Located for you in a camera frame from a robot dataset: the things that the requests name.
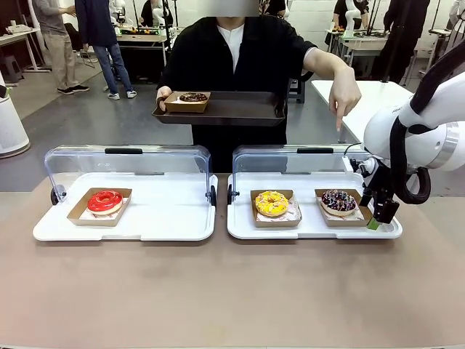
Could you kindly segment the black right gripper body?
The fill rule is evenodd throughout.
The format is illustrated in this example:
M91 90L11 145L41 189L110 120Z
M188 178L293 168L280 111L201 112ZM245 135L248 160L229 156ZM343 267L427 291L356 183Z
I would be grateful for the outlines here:
M391 181L390 168L381 161L375 161L372 169L367 169L365 186L371 189L373 202L392 199L394 190Z

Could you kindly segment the person's left hand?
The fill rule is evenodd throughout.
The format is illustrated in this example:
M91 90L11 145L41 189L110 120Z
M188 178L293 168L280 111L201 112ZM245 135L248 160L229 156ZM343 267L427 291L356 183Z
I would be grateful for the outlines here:
M358 104L361 97L352 68L335 73L328 101L329 109L336 117L338 132L341 130L342 119Z

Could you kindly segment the person's right hand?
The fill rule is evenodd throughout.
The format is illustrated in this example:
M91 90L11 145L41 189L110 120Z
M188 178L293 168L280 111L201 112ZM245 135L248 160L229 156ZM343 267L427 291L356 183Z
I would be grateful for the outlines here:
M172 90L168 86L158 88L156 96L156 104L162 111L166 110L165 100L172 94Z

